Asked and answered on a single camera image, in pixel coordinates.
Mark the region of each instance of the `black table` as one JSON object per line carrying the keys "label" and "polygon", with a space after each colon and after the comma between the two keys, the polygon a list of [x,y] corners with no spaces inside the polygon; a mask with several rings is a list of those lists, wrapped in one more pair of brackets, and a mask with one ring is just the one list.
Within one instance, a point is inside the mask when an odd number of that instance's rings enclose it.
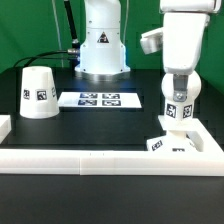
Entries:
{"label": "black table", "polygon": [[[94,83],[54,69],[62,91],[136,92],[142,109],[62,109],[30,120],[19,115],[21,69],[0,76],[0,113],[12,117],[1,148],[145,150],[163,134],[163,73],[132,71],[128,80]],[[222,146],[224,97],[206,81],[195,104],[198,117]],[[0,175],[0,223],[224,223],[224,178],[178,176]]]}

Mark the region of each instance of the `upside-down cup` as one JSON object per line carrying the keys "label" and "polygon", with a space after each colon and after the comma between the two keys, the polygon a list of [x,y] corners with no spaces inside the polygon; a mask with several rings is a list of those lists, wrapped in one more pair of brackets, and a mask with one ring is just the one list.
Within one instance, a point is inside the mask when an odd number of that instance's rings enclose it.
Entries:
{"label": "upside-down cup", "polygon": [[26,67],[22,72],[20,115],[43,119],[59,113],[52,70],[44,66]]}

